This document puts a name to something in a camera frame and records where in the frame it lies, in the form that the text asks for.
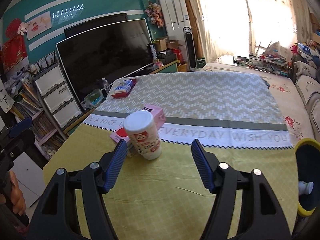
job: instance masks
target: white refrigerator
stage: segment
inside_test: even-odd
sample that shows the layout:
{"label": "white refrigerator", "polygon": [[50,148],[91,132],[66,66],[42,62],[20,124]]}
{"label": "white refrigerator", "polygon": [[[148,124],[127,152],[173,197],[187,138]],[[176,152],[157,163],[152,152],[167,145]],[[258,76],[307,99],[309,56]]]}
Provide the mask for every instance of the white refrigerator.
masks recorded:
{"label": "white refrigerator", "polygon": [[159,0],[164,23],[170,40],[178,40],[184,61],[188,61],[183,28],[191,27],[187,6],[184,0]]}

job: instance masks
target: pink carton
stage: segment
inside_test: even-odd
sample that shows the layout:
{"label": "pink carton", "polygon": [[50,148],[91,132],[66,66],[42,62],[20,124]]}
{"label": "pink carton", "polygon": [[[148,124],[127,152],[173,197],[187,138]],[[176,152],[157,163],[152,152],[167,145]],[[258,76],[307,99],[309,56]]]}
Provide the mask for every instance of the pink carton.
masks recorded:
{"label": "pink carton", "polygon": [[[163,126],[166,119],[165,119],[165,116],[163,113],[163,109],[161,107],[150,105],[150,104],[145,104],[141,110],[149,111],[153,115],[153,119],[155,120],[157,129],[159,129],[161,126]],[[125,132],[123,127],[118,129],[117,131],[113,132],[110,135],[110,138],[113,139],[116,143],[118,143],[121,139],[123,139],[127,142],[128,149],[130,149],[132,147],[130,139],[127,136],[127,133]]]}

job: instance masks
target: black zigzag trim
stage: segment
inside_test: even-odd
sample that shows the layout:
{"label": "black zigzag trim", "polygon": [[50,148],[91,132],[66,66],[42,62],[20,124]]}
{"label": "black zigzag trim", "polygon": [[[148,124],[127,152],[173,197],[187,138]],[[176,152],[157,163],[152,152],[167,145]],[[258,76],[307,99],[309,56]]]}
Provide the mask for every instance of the black zigzag trim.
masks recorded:
{"label": "black zigzag trim", "polygon": [[114,132],[114,131],[115,131],[115,130],[112,130],[112,129],[103,128],[103,127],[98,126],[98,125],[87,124],[87,123],[85,123],[85,122],[84,122],[83,124],[88,125],[88,126],[92,126],[92,127],[95,127],[95,128],[100,128],[100,129],[106,130],[106,131],[111,131],[111,132]]}
{"label": "black zigzag trim", "polygon": [[[92,126],[92,127],[95,127],[95,128],[100,128],[100,129],[103,129],[103,130],[107,130],[107,131],[112,131],[114,132],[112,129],[107,129],[107,128],[102,128],[100,126],[97,126],[97,125],[92,125],[92,124],[87,124],[87,123],[84,123],[85,125],[88,125],[88,126]],[[182,144],[182,145],[191,145],[191,143],[183,143],[183,142],[174,142],[174,141],[169,141],[169,140],[163,140],[161,139],[161,141],[163,142],[168,142],[168,143],[173,143],[173,144]],[[293,149],[293,146],[290,146],[290,147],[233,147],[233,146],[220,146],[220,145],[202,145],[203,147],[218,147],[218,148],[223,148],[223,149],[254,149],[254,150],[281,150],[281,149]]]}

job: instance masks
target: silver bolt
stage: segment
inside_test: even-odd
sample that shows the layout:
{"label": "silver bolt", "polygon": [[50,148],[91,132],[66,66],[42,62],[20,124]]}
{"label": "silver bolt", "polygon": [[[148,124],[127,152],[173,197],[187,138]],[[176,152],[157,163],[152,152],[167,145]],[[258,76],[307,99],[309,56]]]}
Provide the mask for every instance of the silver bolt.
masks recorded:
{"label": "silver bolt", "polygon": [[57,174],[58,175],[62,175],[64,173],[64,169],[63,168],[60,168],[57,170]]}
{"label": "silver bolt", "polygon": [[258,176],[262,174],[262,172],[259,169],[254,169],[253,173],[258,175]]}
{"label": "silver bolt", "polygon": [[226,170],[227,168],[229,168],[229,165],[227,163],[220,163],[219,167]]}
{"label": "silver bolt", "polygon": [[90,168],[91,168],[91,169],[96,169],[96,168],[98,168],[98,167],[99,167],[99,163],[94,162],[94,163],[91,163],[91,164],[90,164]]}

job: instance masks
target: tower fan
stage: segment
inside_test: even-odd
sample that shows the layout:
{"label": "tower fan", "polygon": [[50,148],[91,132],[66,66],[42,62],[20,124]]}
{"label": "tower fan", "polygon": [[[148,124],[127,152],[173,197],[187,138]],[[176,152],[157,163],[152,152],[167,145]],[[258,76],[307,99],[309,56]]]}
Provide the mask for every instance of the tower fan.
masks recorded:
{"label": "tower fan", "polygon": [[189,67],[191,71],[195,71],[197,69],[197,60],[196,60],[195,46],[193,43],[192,30],[189,27],[184,27],[183,33],[184,33],[184,39],[187,47]]}

